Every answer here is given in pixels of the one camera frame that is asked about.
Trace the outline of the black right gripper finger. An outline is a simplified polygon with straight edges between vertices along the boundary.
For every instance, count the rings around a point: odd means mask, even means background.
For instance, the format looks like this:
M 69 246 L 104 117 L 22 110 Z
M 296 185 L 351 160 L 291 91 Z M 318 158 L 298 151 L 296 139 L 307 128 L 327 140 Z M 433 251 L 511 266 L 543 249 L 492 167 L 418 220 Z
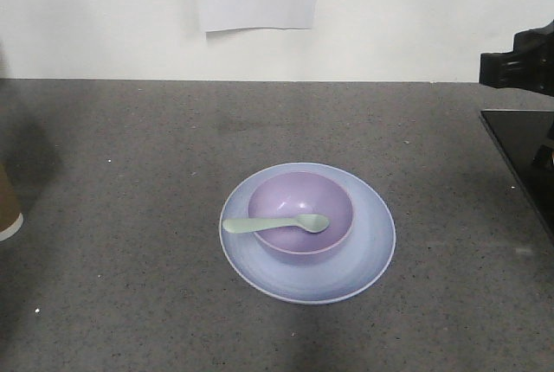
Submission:
M 553 22 L 518 32 L 511 52 L 481 54 L 479 83 L 553 96 Z

